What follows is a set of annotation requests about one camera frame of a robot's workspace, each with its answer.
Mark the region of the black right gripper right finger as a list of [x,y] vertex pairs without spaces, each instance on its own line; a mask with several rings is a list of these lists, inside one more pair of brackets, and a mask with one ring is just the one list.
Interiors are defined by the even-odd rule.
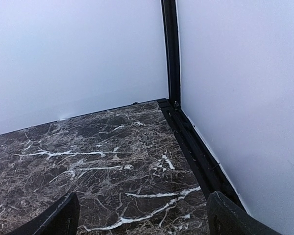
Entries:
[[278,235],[257,221],[219,191],[207,199],[207,216],[212,235]]

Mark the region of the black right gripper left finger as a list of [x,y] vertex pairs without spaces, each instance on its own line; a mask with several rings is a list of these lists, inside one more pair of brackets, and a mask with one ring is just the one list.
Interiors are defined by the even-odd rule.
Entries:
[[39,216],[11,231],[10,235],[75,235],[80,204],[74,192],[63,195]]

